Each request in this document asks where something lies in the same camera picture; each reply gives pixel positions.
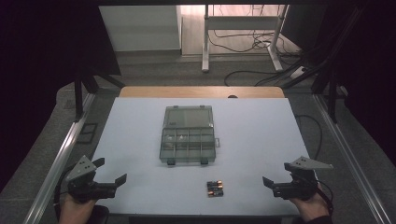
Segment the wooden table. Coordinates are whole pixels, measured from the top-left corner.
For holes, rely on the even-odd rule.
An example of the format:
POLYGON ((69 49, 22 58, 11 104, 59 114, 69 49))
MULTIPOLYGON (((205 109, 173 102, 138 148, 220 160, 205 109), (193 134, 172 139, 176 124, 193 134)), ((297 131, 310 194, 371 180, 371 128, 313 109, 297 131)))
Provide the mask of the wooden table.
POLYGON ((223 87, 223 86, 127 86, 120 97, 138 98, 284 98, 279 87, 223 87))

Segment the person's right hand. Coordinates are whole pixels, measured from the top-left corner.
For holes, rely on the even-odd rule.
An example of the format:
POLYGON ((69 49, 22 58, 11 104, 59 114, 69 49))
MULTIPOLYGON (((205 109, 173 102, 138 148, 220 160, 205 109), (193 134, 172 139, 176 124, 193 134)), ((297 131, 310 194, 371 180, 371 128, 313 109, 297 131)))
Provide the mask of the person's right hand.
POLYGON ((300 217, 305 223, 330 215, 325 200, 318 193, 306 201, 297 198, 291 198, 290 201, 297 207, 300 217))

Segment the white desk frame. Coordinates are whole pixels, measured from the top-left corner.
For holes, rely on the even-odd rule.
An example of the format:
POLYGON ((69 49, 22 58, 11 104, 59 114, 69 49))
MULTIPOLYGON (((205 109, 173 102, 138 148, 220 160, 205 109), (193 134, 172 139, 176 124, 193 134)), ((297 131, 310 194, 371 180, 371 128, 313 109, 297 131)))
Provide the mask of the white desk frame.
POLYGON ((209 45, 208 32, 210 30, 272 30, 274 36, 266 47, 274 68, 277 72, 283 70, 281 62, 276 54, 276 42, 285 19, 288 5, 285 5, 278 16, 210 16, 209 6, 205 6, 204 16, 204 44, 202 71, 209 71, 209 45))

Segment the dark floor plate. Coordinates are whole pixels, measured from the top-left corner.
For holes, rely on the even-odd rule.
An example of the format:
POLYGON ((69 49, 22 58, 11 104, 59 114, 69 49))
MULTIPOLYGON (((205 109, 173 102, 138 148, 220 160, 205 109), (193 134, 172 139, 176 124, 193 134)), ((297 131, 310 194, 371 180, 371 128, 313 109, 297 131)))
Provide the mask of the dark floor plate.
POLYGON ((95 136, 97 127, 97 123, 85 123, 79 133, 77 143, 83 145, 91 144, 95 136))

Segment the pale table cover sheet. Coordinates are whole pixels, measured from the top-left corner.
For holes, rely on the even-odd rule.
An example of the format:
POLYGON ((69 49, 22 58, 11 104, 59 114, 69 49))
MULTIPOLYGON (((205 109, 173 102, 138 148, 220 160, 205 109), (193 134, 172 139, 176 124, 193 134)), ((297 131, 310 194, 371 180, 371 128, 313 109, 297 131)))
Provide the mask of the pale table cover sheet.
POLYGON ((262 178, 288 182, 284 163, 307 150, 286 98, 118 98, 94 153, 106 163, 96 181, 127 174, 103 204, 124 215, 294 216, 295 206, 274 197, 262 178), (169 166, 159 159, 165 108, 211 105, 217 157, 207 166, 169 166), (208 197, 207 181, 221 180, 222 197, 208 197))

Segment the person's left hand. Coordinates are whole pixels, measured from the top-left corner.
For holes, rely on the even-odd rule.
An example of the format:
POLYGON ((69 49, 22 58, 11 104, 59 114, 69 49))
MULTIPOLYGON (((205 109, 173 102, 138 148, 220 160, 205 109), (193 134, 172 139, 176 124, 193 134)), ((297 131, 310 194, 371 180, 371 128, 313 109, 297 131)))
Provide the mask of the person's left hand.
POLYGON ((61 206, 59 224, 87 224, 95 204, 93 200, 80 203, 67 194, 61 206))

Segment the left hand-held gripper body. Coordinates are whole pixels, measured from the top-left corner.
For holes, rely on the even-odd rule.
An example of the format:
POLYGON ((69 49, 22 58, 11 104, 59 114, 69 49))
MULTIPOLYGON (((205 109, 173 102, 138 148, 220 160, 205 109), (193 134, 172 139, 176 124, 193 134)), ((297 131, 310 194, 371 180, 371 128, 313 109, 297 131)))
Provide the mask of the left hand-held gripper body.
POLYGON ((80 203, 115 197, 115 183, 97 183, 93 180, 96 169, 89 158, 82 156, 66 177, 67 192, 80 203))

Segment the black metal stand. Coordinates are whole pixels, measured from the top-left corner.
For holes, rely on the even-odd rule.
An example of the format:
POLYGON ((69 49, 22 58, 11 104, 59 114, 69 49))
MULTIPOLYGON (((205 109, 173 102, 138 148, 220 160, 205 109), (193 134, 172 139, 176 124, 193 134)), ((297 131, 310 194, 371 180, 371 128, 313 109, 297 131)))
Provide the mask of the black metal stand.
POLYGON ((98 83, 95 80, 95 76, 98 76, 105 81, 113 84, 114 86, 122 89, 125 84, 109 74, 102 72, 96 68, 88 67, 78 69, 75 74, 75 102, 76 102, 76 121, 80 121, 83 116, 83 99, 82 99, 82 87, 85 87, 88 93, 97 93, 99 90, 98 83))
POLYGON ((311 91, 314 94, 322 94, 328 87, 327 114, 333 122, 337 122, 335 116, 335 103, 337 99, 337 65, 340 62, 340 52, 346 44, 354 26, 359 20, 362 13, 362 7, 354 5, 346 14, 345 18, 339 23, 339 27, 324 42, 325 48, 321 48, 324 52, 324 59, 317 65, 309 68, 294 80, 288 81, 280 86, 281 89, 289 89, 303 80, 317 75, 315 81, 311 85, 311 91))

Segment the white power strip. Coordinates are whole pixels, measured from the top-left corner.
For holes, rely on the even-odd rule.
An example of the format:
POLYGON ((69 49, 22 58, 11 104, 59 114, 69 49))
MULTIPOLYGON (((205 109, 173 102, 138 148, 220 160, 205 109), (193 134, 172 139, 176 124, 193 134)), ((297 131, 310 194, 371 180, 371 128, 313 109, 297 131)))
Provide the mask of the white power strip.
POLYGON ((300 66, 298 69, 296 69, 291 75, 290 77, 292 79, 295 79, 297 77, 299 77, 300 75, 302 75, 304 72, 306 71, 306 68, 304 66, 300 66))

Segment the clear plastic compartment box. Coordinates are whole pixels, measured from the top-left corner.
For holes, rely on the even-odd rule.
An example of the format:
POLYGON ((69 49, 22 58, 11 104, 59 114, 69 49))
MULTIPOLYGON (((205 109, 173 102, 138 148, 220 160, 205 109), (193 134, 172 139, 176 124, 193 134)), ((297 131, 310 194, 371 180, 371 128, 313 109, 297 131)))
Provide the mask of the clear plastic compartment box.
POLYGON ((173 105, 165 108, 160 160, 177 163, 214 162, 217 153, 211 105, 173 105))

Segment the white cabinet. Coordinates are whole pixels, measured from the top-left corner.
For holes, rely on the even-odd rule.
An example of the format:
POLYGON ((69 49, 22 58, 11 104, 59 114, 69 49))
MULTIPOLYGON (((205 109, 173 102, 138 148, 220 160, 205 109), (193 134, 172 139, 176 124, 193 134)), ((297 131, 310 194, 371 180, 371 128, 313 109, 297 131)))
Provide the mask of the white cabinet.
POLYGON ((99 7, 115 51, 181 49, 180 6, 99 7))

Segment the aluminium rail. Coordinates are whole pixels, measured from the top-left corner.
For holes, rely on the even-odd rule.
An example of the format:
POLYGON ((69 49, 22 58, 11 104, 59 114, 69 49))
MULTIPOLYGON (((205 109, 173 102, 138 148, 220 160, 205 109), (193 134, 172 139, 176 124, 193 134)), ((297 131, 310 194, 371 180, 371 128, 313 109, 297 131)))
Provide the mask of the aluminium rail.
POLYGON ((82 130, 92 102, 95 98, 93 93, 89 93, 83 101, 82 115, 79 121, 74 121, 68 130, 68 133, 49 169, 49 172, 37 193, 35 200, 28 211, 22 224, 39 224, 45 209, 50 202, 51 195, 55 190, 58 180, 66 166, 68 158, 73 150, 75 143, 77 142, 78 135, 82 130))
POLYGON ((339 148, 341 154, 343 155, 349 171, 352 173, 360 191, 362 197, 366 201, 373 214, 377 224, 396 224, 389 218, 384 204, 381 202, 375 188, 370 183, 366 174, 363 172, 358 160, 356 159, 349 143, 347 142, 344 134, 342 133, 339 125, 335 123, 330 115, 327 113, 328 107, 326 106, 325 100, 322 96, 314 94, 313 99, 318 106, 318 110, 321 116, 324 118, 333 139, 339 148))

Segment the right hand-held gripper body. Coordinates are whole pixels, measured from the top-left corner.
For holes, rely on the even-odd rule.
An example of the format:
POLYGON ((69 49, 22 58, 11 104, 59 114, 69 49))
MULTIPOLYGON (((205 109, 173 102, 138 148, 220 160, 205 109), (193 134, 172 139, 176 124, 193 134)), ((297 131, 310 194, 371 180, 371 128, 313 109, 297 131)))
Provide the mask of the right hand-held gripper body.
POLYGON ((303 156, 289 163, 293 167, 293 170, 289 171, 292 180, 289 183, 274 183, 273 188, 274 196, 284 200, 297 198, 306 201, 310 199, 316 194, 318 188, 315 171, 333 168, 331 164, 303 156))

